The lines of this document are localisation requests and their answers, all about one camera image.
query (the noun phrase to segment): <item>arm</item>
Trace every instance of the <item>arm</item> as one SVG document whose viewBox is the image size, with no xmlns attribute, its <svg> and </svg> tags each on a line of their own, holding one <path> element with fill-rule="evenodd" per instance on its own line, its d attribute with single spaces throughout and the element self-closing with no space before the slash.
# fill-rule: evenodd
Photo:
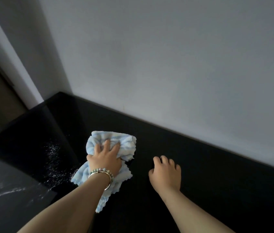
<svg viewBox="0 0 274 233">
<path fill-rule="evenodd" d="M 172 159 L 154 157 L 154 169 L 149 171 L 150 182 L 173 216 L 181 233 L 233 231 L 180 192 L 181 169 Z"/>
<path fill-rule="evenodd" d="M 96 145 L 94 155 L 87 156 L 90 169 L 105 167 L 116 176 L 121 168 L 121 160 L 116 158 L 119 148 L 117 144 L 109 151 L 109 140 L 105 142 L 102 152 L 100 146 Z M 104 173 L 92 175 L 84 184 L 31 219 L 18 233 L 87 232 L 109 182 L 109 177 Z"/>
</svg>

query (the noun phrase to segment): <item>white trim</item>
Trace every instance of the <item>white trim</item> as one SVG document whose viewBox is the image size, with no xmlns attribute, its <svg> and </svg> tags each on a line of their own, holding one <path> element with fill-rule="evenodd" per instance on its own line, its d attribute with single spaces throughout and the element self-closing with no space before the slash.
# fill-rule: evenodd
<svg viewBox="0 0 274 233">
<path fill-rule="evenodd" d="M 12 81 L 15 92 L 28 109 L 44 101 L 1 26 L 0 67 Z"/>
</svg>

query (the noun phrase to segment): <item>bracelet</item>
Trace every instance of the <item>bracelet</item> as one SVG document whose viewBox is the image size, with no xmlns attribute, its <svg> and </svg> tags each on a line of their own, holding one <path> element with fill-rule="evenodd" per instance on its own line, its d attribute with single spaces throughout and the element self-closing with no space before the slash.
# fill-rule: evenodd
<svg viewBox="0 0 274 233">
<path fill-rule="evenodd" d="M 100 173 L 100 172 L 106 173 L 110 178 L 110 184 L 108 185 L 107 188 L 105 188 L 105 190 L 107 190 L 110 187 L 110 185 L 111 185 L 111 183 L 113 182 L 113 179 L 114 179 L 113 174 L 110 172 L 110 170 L 107 170 L 106 168 L 96 168 L 92 172 L 89 173 L 88 178 L 90 176 L 92 176 L 93 174 Z"/>
</svg>

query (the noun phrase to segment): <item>forearm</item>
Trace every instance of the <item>forearm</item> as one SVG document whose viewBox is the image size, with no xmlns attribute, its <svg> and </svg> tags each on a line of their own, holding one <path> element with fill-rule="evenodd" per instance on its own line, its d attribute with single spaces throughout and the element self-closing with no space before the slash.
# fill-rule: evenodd
<svg viewBox="0 0 274 233">
<path fill-rule="evenodd" d="M 160 195 L 181 233 L 231 233 L 230 228 L 190 201 L 180 191 L 167 190 Z"/>
<path fill-rule="evenodd" d="M 86 232 L 109 181 L 104 173 L 92 175 L 83 185 L 35 216 L 18 233 Z"/>
</svg>

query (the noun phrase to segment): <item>striped towel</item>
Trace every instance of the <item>striped towel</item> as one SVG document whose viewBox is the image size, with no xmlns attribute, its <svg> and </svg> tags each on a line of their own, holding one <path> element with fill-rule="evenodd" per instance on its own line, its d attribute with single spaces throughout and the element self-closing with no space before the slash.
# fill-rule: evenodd
<svg viewBox="0 0 274 233">
<path fill-rule="evenodd" d="M 93 155 L 95 145 L 100 144 L 100 146 L 103 146 L 107 139 L 110 139 L 110 149 L 120 142 L 121 146 L 117 157 L 121 157 L 122 167 L 109 189 L 104 191 L 96 208 L 96 212 L 100 212 L 103 209 L 111 194 L 120 190 L 123 181 L 126 181 L 133 176 L 125 164 L 125 161 L 133 159 L 136 150 L 136 137 L 124 133 L 94 131 L 87 141 L 86 152 Z M 77 185 L 83 184 L 87 180 L 90 172 L 91 170 L 89 170 L 88 162 L 86 161 L 73 176 L 71 182 Z"/>
</svg>

